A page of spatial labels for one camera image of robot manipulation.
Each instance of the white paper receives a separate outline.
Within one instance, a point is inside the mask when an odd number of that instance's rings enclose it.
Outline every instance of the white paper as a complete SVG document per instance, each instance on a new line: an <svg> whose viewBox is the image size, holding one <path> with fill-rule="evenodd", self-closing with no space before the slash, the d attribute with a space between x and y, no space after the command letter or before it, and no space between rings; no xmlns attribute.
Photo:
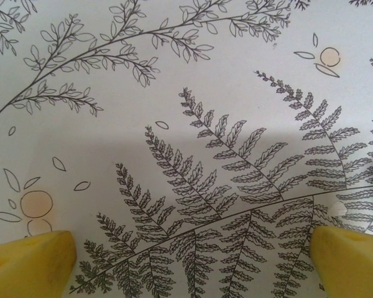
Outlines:
<svg viewBox="0 0 373 298"><path fill-rule="evenodd" d="M326 297L317 225L373 234L373 1L0 0L0 243L70 230L64 297Z"/></svg>

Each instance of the paper surface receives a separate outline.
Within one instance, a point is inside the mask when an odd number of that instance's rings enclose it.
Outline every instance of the paper surface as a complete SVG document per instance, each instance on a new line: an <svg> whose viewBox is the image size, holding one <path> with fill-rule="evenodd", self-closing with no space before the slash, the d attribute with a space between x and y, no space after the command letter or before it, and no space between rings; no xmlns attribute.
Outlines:
<svg viewBox="0 0 373 298"><path fill-rule="evenodd" d="M373 1L0 0L0 243L70 230L64 297L326 297L318 225L373 234Z"/></svg>

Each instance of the drawn berry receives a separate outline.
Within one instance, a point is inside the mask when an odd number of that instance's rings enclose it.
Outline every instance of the drawn berry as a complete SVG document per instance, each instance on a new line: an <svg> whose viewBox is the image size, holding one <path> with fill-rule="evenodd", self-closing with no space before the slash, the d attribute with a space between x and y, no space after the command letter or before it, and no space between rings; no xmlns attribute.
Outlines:
<svg viewBox="0 0 373 298"><path fill-rule="evenodd" d="M30 191L21 199L21 210L26 217L37 219L48 214L53 207L51 196L45 191Z"/></svg>
<svg viewBox="0 0 373 298"><path fill-rule="evenodd" d="M335 48L325 48L321 52L320 60L328 67L334 67L341 61L340 53Z"/></svg>
<svg viewBox="0 0 373 298"><path fill-rule="evenodd" d="M52 226L45 219L32 219L27 223L27 232L30 236L52 232Z"/></svg>

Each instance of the peach dot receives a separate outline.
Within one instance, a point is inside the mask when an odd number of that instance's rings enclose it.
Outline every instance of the peach dot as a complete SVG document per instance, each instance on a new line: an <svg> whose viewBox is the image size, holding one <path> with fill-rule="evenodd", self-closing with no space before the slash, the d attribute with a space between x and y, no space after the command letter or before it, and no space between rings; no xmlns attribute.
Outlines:
<svg viewBox="0 0 373 298"><path fill-rule="evenodd" d="M334 67L340 63L340 53L335 48L325 48L320 57L323 64Z"/></svg>
<svg viewBox="0 0 373 298"><path fill-rule="evenodd" d="M45 219L32 219L27 223L27 231L30 236L36 236L51 232L52 226Z"/></svg>
<svg viewBox="0 0 373 298"><path fill-rule="evenodd" d="M30 191L21 199L21 210L26 217L36 219L51 211L53 201L45 191Z"/></svg>

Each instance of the yellow object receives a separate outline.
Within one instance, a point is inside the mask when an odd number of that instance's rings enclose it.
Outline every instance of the yellow object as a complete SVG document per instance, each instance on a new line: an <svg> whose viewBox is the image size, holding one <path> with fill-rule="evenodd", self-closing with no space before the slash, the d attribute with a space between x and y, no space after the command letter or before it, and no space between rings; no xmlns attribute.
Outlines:
<svg viewBox="0 0 373 298"><path fill-rule="evenodd" d="M373 298L373 235L317 227L310 250L328 298Z"/></svg>
<svg viewBox="0 0 373 298"><path fill-rule="evenodd" d="M67 231L0 245L0 298L61 298L75 262Z"/></svg>

